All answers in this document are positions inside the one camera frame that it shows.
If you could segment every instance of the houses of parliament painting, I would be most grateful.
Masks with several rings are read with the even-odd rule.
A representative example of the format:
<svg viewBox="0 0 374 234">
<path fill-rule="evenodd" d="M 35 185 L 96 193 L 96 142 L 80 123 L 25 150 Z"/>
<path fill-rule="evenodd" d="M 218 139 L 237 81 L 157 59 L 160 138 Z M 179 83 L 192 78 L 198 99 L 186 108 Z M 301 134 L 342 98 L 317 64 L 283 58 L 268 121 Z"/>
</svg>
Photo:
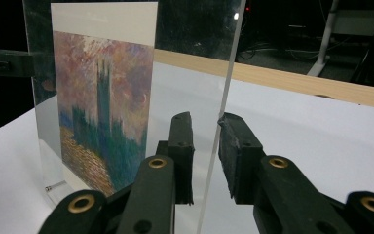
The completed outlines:
<svg viewBox="0 0 374 234">
<path fill-rule="evenodd" d="M 145 158 L 153 47 L 54 31 L 62 161 L 110 195 Z"/>
</svg>

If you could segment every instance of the metal stand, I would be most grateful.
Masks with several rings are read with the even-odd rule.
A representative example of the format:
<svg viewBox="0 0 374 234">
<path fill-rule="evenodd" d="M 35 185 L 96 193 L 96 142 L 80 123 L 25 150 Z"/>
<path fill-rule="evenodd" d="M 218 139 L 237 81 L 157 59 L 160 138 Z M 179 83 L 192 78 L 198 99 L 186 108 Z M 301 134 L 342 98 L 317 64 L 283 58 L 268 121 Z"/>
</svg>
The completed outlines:
<svg viewBox="0 0 374 234">
<path fill-rule="evenodd" d="M 320 51 L 318 53 L 318 60 L 312 66 L 311 70 L 308 72 L 308 76 L 319 76 L 320 73 L 323 71 L 324 67 L 326 66 L 327 61 L 330 59 L 330 56 L 326 55 L 326 51 L 329 46 L 330 36 L 332 35 L 333 27 L 335 24 L 338 5 L 339 0 L 333 0 L 329 15 L 327 16 L 327 22 L 323 32 L 323 38 L 321 40 Z"/>
</svg>

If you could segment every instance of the black mounting bracket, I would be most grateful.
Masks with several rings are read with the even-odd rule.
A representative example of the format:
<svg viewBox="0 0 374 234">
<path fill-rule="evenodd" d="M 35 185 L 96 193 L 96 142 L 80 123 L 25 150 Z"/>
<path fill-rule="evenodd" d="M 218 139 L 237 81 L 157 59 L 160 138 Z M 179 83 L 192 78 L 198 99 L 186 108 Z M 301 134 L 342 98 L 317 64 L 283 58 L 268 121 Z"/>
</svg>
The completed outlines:
<svg viewBox="0 0 374 234">
<path fill-rule="evenodd" d="M 32 55 L 28 52 L 0 50 L 0 76 L 34 76 Z"/>
</svg>

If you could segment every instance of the black robotic clamp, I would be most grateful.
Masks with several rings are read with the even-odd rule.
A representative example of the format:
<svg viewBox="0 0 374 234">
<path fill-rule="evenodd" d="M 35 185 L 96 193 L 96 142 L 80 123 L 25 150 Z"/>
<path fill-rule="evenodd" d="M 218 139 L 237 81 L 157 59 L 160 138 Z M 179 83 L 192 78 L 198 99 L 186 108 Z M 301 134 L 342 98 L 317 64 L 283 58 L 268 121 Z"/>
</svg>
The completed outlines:
<svg viewBox="0 0 374 234">
<path fill-rule="evenodd" d="M 106 198 L 81 190 L 64 198 L 40 234 L 170 234 L 174 205 L 192 204 L 193 131 L 189 112 L 171 119 L 167 141 L 144 159 L 135 182 Z"/>
<path fill-rule="evenodd" d="M 374 193 L 349 194 L 346 204 L 319 193 L 297 166 L 266 156 L 244 119 L 225 113 L 219 158 L 236 204 L 254 205 L 259 232 L 374 234 Z"/>
</svg>

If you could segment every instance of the dark background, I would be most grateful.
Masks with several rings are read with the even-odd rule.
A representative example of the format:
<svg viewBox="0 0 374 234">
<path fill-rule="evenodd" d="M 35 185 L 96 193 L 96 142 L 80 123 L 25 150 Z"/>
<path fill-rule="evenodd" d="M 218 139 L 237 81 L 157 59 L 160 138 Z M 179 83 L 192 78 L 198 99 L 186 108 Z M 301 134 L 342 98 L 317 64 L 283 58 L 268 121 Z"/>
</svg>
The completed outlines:
<svg viewBox="0 0 374 234">
<path fill-rule="evenodd" d="M 27 51 L 22 0 L 0 0 L 0 50 Z M 0 77 L 0 127 L 33 106 L 30 78 Z"/>
</svg>

